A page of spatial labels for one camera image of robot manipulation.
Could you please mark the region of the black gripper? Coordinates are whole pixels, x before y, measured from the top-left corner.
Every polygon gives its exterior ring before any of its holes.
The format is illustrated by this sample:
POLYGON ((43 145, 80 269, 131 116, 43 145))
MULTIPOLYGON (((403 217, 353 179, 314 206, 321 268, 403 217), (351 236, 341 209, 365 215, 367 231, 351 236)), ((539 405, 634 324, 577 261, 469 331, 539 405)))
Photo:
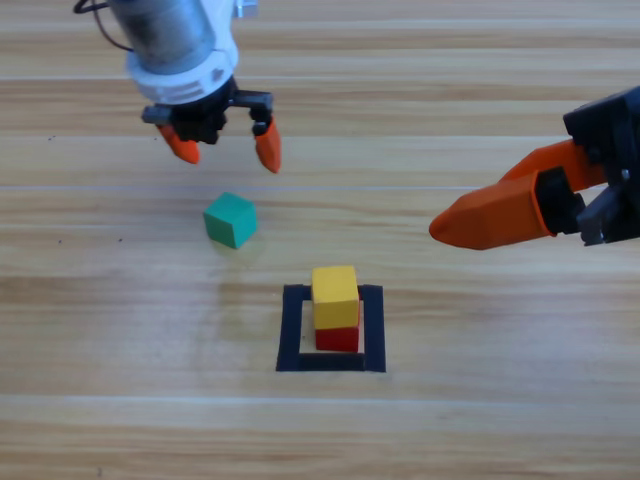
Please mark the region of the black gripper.
POLYGON ((572 140, 533 150, 498 182, 458 198, 431 222, 435 240, 488 250, 580 232, 586 246, 639 236, 639 88, 563 117, 572 140), (585 207, 582 190, 607 182, 585 207))
POLYGON ((219 131, 226 125, 226 110, 246 108, 253 120, 252 133, 260 163, 270 172, 278 173, 282 163, 281 138, 273 116, 274 97, 271 92, 239 89, 229 79, 216 92, 182 105, 156 103, 144 108, 141 118, 157 129, 173 154, 189 163, 198 164, 197 142, 214 145, 219 131))

